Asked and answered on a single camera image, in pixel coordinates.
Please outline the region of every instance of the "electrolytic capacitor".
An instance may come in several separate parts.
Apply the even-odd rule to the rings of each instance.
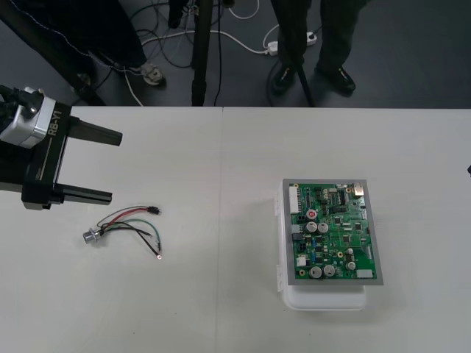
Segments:
[[[306,230],[310,233],[317,231],[317,224],[315,222],[309,222],[306,224]]]
[[[317,226],[317,231],[322,234],[327,233],[329,231],[329,226],[327,223],[319,223]]]
[[[312,278],[321,278],[322,276],[322,270],[320,267],[313,267],[311,270],[309,270],[309,276]]]
[[[313,221],[317,217],[317,211],[315,210],[308,210],[306,212],[306,218]]]
[[[332,277],[335,273],[336,269],[332,265],[327,265],[324,267],[324,275],[326,277]]]
[[[347,264],[347,268],[351,271],[353,271],[355,268],[356,268],[356,264],[355,263],[348,263]]]

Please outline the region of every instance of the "person's leg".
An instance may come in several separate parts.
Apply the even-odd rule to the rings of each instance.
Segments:
[[[352,50],[358,14],[365,4],[366,0],[321,0],[322,47],[316,68],[344,93],[355,90],[342,66]]]
[[[306,33],[308,31],[308,25],[306,18],[308,16],[309,7],[311,6],[311,0],[284,1],[289,1],[289,4],[287,4],[289,11],[286,15],[289,18],[289,23],[293,26],[292,29],[294,30],[293,33],[297,44],[297,53],[302,57],[307,47]],[[286,39],[281,30],[278,31],[278,57],[282,65],[272,81],[272,92],[275,95],[284,94],[293,85],[294,76],[296,74],[291,56],[286,49]]]

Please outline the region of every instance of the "green wire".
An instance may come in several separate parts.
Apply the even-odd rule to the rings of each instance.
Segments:
[[[160,243],[160,235],[159,235],[159,232],[157,231],[157,228],[155,228],[154,224],[148,221],[145,221],[143,219],[139,219],[139,218],[124,219],[123,222],[126,222],[126,223],[141,222],[141,223],[150,225],[150,227],[154,230],[155,235],[157,236],[157,241]],[[110,226],[110,228],[114,228],[114,227],[122,227],[122,225],[116,224],[115,226],[114,225]]]

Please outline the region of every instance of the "red wire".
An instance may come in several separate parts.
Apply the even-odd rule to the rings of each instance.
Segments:
[[[134,210],[129,210],[129,211],[126,211],[126,212],[123,212],[121,215],[117,215],[115,218],[113,218],[113,220],[111,220],[110,223],[108,223],[104,228],[103,230],[107,229],[109,226],[111,226],[113,223],[115,223],[117,220],[119,220],[120,218],[126,216],[126,215],[130,215],[131,213],[134,213],[134,212],[140,212],[140,211],[146,211],[147,212],[147,208],[135,208]]]

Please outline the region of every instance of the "circuit board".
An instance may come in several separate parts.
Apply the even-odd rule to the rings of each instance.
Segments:
[[[295,279],[377,279],[364,188],[289,184]]]

